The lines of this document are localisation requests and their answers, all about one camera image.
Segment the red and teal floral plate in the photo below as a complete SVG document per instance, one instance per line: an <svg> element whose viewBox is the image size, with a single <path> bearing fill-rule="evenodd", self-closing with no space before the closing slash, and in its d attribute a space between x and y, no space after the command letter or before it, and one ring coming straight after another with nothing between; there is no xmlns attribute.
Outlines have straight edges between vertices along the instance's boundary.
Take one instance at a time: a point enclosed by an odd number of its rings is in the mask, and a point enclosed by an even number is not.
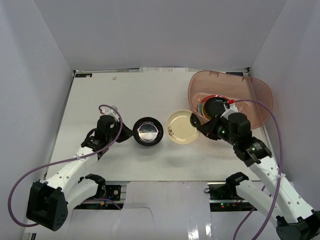
<svg viewBox="0 0 320 240"><path fill-rule="evenodd" d="M197 110L202 117L211 120L230 109L229 101L231 101L229 98L222 95L208 95L200 100Z"/></svg>

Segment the glossy black plate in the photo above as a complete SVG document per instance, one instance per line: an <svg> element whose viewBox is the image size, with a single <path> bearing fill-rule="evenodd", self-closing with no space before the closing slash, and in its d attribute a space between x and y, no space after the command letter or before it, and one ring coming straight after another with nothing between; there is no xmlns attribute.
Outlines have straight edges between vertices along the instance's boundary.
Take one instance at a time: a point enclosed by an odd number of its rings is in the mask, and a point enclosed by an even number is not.
<svg viewBox="0 0 320 240"><path fill-rule="evenodd" d="M215 117L221 117L225 112L224 103L229 99L224 97L211 97L207 99L202 105L202 115L207 120L212 120Z"/></svg>
<svg viewBox="0 0 320 240"><path fill-rule="evenodd" d="M153 147L163 138L162 124L153 117L140 118L133 126L133 137L143 147Z"/></svg>

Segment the cream plate with black accent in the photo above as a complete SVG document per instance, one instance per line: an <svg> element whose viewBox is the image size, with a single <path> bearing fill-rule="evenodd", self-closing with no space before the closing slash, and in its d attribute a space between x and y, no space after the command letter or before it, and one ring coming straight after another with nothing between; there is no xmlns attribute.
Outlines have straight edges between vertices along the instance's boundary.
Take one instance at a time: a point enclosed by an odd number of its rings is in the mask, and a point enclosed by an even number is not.
<svg viewBox="0 0 320 240"><path fill-rule="evenodd" d="M164 132L172 142L188 145L198 139L200 132L192 126L191 116L191 111L183 109L175 111L168 117Z"/></svg>

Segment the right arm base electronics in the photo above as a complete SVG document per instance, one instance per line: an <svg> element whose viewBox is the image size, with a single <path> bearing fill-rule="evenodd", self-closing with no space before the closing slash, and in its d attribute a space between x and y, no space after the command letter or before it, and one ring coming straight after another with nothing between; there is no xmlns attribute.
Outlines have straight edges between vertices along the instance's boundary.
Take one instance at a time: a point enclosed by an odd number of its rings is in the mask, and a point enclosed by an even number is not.
<svg viewBox="0 0 320 240"><path fill-rule="evenodd" d="M225 182L209 182L204 193L209 197L211 212L249 212L253 208L247 200L232 193Z"/></svg>

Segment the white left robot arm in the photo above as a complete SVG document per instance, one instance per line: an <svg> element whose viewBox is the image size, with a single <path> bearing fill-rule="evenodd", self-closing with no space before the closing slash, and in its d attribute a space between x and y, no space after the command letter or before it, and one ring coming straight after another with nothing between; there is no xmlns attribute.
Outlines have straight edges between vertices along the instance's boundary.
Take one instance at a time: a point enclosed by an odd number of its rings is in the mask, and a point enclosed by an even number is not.
<svg viewBox="0 0 320 240"><path fill-rule="evenodd" d="M99 200L105 196L105 179L85 173L97 163L119 137L126 140L131 131L116 113L100 116L78 149L75 159L63 166L55 175L32 184L26 217L52 231L59 230L68 213L88 198Z"/></svg>

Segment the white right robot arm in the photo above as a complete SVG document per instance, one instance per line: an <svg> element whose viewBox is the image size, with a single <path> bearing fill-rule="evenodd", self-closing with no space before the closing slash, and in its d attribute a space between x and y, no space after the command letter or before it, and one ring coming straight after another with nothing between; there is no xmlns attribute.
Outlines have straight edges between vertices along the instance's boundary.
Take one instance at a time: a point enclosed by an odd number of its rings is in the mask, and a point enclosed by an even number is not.
<svg viewBox="0 0 320 240"><path fill-rule="evenodd" d="M274 225L281 240L311 240L320 234L320 212L295 190L264 142L252 135L246 115L236 112L201 124L192 114L190 122L205 137L232 145L235 155L269 192L265 194L254 187L248 176L237 172L225 180L223 188L229 198L248 201Z"/></svg>

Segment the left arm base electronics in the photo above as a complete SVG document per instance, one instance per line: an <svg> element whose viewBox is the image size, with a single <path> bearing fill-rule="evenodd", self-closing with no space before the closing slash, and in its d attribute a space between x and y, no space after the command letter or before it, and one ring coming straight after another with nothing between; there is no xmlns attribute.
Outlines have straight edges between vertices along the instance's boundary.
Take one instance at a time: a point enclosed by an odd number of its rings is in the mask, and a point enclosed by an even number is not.
<svg viewBox="0 0 320 240"><path fill-rule="evenodd" d="M123 192L122 185L106 185L105 194L102 200L89 198L78 205L79 210L121 210L124 205L126 192Z"/></svg>

